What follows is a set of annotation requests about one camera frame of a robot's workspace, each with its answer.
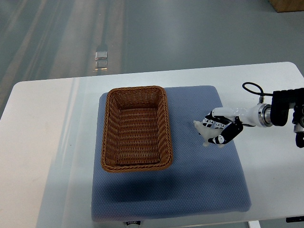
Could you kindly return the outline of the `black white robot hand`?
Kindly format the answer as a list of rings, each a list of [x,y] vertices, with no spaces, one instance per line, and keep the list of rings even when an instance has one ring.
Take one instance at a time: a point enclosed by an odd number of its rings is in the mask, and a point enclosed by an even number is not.
[[[244,126],[265,127],[264,107],[266,107],[265,104],[258,104],[252,108],[218,107],[213,109],[204,117],[202,123],[206,127],[220,128],[223,131],[219,136],[208,139],[208,142],[223,147],[240,134]]]

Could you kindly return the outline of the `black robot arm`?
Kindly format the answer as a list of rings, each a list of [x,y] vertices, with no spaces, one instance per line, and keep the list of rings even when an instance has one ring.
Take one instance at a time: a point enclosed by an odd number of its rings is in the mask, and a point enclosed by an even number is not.
[[[290,89],[265,93],[261,86],[245,82],[242,85],[246,91],[258,95],[259,103],[254,117],[262,126],[284,126],[288,121],[289,110],[292,109],[295,143],[299,148],[304,147],[304,89]]]

